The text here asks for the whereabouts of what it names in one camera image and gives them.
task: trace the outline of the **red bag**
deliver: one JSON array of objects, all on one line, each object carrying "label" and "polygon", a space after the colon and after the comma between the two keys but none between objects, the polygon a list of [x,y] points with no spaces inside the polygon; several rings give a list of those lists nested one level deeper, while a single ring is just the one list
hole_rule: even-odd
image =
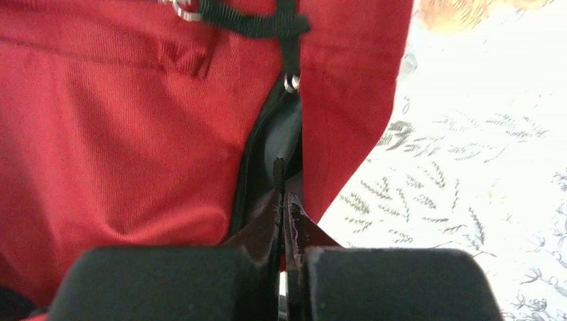
[{"label": "red bag", "polygon": [[[316,221],[385,129],[411,5],[298,3]],[[247,139],[283,84],[276,39],[150,0],[0,0],[0,21],[0,286],[45,306],[87,249],[227,236]]]}]

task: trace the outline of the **black zipper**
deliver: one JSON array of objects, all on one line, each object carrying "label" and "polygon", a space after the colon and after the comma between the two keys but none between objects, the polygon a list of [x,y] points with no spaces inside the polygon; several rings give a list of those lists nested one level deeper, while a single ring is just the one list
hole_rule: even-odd
[{"label": "black zipper", "polygon": [[268,94],[268,97],[264,102],[264,105],[262,106],[256,123],[252,127],[248,139],[246,140],[246,145],[238,173],[231,223],[227,233],[227,239],[232,235],[235,235],[245,225],[245,211],[246,206],[249,202],[249,181],[251,179],[250,164],[252,160],[252,152],[255,150],[255,147],[259,142],[262,131],[265,129],[265,126],[270,121],[272,116],[280,108],[286,105],[286,101],[294,98],[299,99],[299,95],[297,93],[290,93],[284,88],[284,85],[281,81],[283,78],[283,74],[278,77],[277,84]]}]

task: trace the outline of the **metal ring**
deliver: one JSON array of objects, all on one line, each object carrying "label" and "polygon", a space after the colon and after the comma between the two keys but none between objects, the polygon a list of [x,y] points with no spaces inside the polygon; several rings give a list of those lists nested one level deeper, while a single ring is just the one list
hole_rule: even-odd
[{"label": "metal ring", "polygon": [[283,87],[286,89],[286,92],[293,94],[294,92],[299,92],[300,90],[300,78],[298,76],[292,76],[292,82],[290,84],[289,77],[286,74],[283,77]]},{"label": "metal ring", "polygon": [[177,15],[185,20],[185,21],[189,21],[189,22],[193,22],[193,21],[200,21],[201,20],[201,14],[200,13],[195,13],[195,12],[190,12],[187,10],[184,10],[181,6],[180,6],[180,2],[183,4],[187,4],[190,5],[191,4],[191,0],[171,0],[171,4],[173,5],[173,9],[175,10],[175,13],[177,13]]}]

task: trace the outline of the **red backpack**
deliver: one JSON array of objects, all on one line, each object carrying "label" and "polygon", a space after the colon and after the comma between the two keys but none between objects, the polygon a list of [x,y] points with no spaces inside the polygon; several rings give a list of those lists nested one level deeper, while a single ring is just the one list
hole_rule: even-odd
[{"label": "red backpack", "polygon": [[319,220],[390,118],[411,6],[0,0],[0,316],[94,247],[222,242],[277,156]]}]

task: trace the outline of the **white tablecloth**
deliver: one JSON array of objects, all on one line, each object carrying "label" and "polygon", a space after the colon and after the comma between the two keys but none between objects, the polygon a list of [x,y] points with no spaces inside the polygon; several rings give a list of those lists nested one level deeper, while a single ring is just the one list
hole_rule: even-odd
[{"label": "white tablecloth", "polygon": [[320,226],[345,246],[462,249],[506,320],[566,321],[566,13],[502,7],[450,37],[415,18],[390,125]]}]

